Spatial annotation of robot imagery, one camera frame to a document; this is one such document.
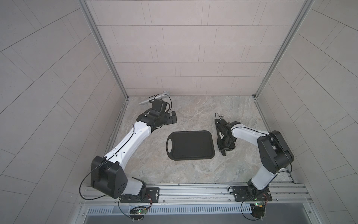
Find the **black cutting board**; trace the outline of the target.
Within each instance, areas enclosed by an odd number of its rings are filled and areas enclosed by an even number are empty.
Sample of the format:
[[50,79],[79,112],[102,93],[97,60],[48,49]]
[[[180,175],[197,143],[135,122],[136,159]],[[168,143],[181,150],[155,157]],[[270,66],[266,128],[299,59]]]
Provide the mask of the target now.
[[174,161],[204,160],[215,156],[213,138],[209,131],[173,132],[167,138],[167,155]]

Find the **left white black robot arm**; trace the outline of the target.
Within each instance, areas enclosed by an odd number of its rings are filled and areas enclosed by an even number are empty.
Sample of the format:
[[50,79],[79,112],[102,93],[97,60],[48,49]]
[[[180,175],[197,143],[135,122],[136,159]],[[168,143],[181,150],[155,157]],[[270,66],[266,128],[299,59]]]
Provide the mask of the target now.
[[96,156],[91,163],[90,185],[113,199],[141,203],[147,199],[146,183],[128,178],[124,169],[141,143],[155,130],[177,123],[172,102],[162,99],[163,94],[151,97],[152,107],[141,113],[121,142],[105,156]]

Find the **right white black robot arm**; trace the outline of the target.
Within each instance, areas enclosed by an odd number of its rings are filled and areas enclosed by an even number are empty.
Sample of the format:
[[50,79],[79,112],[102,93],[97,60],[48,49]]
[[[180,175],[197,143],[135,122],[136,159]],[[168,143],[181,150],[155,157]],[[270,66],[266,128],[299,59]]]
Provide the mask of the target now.
[[226,156],[227,151],[235,149],[237,139],[245,140],[259,149],[262,166],[248,181],[246,197],[254,198],[264,193],[269,184],[282,171],[291,165],[294,156],[279,131],[264,132],[244,126],[240,122],[227,122],[215,119],[219,151]]

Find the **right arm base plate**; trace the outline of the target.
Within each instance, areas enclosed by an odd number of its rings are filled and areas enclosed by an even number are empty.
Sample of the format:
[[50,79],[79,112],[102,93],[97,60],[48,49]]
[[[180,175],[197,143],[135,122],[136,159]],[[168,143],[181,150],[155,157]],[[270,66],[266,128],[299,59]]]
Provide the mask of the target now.
[[262,190],[257,190],[254,187],[249,186],[230,186],[228,192],[234,195],[236,202],[269,202],[273,200],[268,186]]

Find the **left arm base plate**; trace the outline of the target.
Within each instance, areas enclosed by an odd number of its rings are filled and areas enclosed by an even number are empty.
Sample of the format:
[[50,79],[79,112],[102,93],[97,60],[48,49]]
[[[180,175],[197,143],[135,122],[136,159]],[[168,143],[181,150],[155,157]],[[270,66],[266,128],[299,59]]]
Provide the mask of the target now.
[[160,188],[142,189],[138,195],[122,195],[120,203],[157,203]]

